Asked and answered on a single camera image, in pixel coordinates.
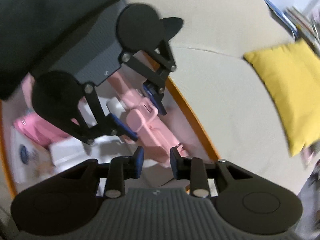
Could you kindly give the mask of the pink selfie stick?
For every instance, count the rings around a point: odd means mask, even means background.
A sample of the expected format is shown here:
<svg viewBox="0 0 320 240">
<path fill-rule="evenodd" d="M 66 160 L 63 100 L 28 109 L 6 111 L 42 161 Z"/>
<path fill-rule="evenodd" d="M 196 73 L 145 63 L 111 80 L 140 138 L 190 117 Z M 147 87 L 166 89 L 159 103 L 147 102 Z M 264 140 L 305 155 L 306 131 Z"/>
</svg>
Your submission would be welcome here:
<svg viewBox="0 0 320 240">
<path fill-rule="evenodd" d="M 173 135 L 158 116 L 158 109 L 149 98 L 142 96 L 120 71 L 107 81 L 117 97 L 107 103 L 108 110 L 123 120 L 138 135 L 148 158 L 163 166 L 170 165 L 170 149 L 175 147 L 183 157 L 188 156 L 183 144 Z"/>
</svg>

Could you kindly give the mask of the white power bank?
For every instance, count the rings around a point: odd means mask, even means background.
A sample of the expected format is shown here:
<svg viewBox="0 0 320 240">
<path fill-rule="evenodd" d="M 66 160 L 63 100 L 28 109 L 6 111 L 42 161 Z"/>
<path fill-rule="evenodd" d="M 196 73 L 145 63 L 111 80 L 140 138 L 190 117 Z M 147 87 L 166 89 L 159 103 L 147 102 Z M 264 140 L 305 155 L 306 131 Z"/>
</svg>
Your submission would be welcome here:
<svg viewBox="0 0 320 240">
<path fill-rule="evenodd" d="M 116 97 L 110 99 L 99 97 L 99 102 L 105 115 L 113 113 L 119 118 L 124 117 L 125 109 Z M 86 102 L 81 101 L 79 109 L 89 127 L 97 124 Z M 53 164 L 61 170 L 90 158 L 98 159 L 100 163 L 108 163 L 114 157 L 131 155 L 127 143 L 123 139 L 106 135 L 96 138 L 90 145 L 74 137 L 69 137 L 51 144 L 49 149 Z"/>
</svg>

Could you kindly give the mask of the pink card holder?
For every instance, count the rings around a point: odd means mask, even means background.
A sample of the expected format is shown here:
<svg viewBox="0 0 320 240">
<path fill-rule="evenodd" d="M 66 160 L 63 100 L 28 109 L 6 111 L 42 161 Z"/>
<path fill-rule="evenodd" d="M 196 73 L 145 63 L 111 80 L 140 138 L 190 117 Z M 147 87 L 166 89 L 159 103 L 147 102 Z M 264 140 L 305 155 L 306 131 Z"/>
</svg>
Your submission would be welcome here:
<svg viewBox="0 0 320 240">
<path fill-rule="evenodd" d="M 69 134 L 49 123 L 36 113 L 29 113 L 14 121 L 14 127 L 34 143 L 48 148 L 49 145 L 60 142 Z"/>
</svg>

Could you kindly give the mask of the beige sofa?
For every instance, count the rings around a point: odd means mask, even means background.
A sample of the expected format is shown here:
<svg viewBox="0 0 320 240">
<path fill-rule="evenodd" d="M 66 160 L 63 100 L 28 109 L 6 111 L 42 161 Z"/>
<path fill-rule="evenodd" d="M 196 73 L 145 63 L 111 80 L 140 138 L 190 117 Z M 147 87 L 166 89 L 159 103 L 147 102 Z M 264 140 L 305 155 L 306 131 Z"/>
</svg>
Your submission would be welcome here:
<svg viewBox="0 0 320 240">
<path fill-rule="evenodd" d="M 220 158 L 299 193 L 313 171 L 289 153 L 277 109 L 243 55 L 292 42 L 263 0 L 126 0 L 154 7 L 184 25 L 171 40 L 170 78 L 207 132 Z M 208 158 L 167 90 L 163 121 L 190 155 Z"/>
</svg>

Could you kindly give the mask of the orange cardboard box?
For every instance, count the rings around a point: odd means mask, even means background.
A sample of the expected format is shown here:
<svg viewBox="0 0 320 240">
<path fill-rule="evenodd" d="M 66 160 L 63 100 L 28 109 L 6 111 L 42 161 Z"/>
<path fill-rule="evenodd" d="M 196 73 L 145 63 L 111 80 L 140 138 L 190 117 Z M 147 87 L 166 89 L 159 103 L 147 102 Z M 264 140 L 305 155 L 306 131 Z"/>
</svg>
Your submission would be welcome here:
<svg viewBox="0 0 320 240">
<path fill-rule="evenodd" d="M 181 91 L 171 78 L 166 82 L 166 89 L 169 91 L 170 95 L 177 103 L 180 111 L 183 113 L 184 117 L 191 126 L 193 132 L 196 134 L 208 158 L 212 161 L 219 159 L 220 155 L 208 137 L 207 132 L 204 130 L 204 127 L 196 117 L 194 111 L 190 108 Z M 6 132 L 4 129 L 5 118 L 3 116 L 5 114 L 3 110 L 3 104 L 4 101 L 1 101 L 1 180 L 4 181 L 4 188 L 7 190 L 10 198 L 14 198 L 17 194 L 17 190 L 10 170 L 8 158 L 10 144 L 5 142 L 5 136 L 8 134 L 8 132 Z"/>
</svg>

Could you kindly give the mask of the yellow cushion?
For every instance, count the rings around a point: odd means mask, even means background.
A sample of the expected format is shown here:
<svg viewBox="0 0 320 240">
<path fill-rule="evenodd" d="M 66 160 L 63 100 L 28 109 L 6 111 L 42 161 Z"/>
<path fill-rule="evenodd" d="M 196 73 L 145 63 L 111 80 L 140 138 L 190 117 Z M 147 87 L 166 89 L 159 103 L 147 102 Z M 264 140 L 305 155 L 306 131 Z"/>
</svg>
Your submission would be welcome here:
<svg viewBox="0 0 320 240">
<path fill-rule="evenodd" d="M 300 39 L 244 53 L 278 110 L 289 152 L 319 141 L 319 56 Z"/>
</svg>

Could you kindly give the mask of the stack of books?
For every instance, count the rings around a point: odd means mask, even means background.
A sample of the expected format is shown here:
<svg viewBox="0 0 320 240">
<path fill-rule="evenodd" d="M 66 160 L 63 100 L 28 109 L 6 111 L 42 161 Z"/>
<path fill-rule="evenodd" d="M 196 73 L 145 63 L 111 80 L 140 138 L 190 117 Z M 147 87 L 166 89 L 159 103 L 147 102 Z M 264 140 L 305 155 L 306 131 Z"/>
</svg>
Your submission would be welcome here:
<svg viewBox="0 0 320 240">
<path fill-rule="evenodd" d="M 278 9 L 270 0 L 264 0 L 280 23 L 289 30 L 295 40 L 303 38 L 319 51 L 319 22 L 314 18 L 307 18 L 295 7 L 285 11 Z"/>
</svg>

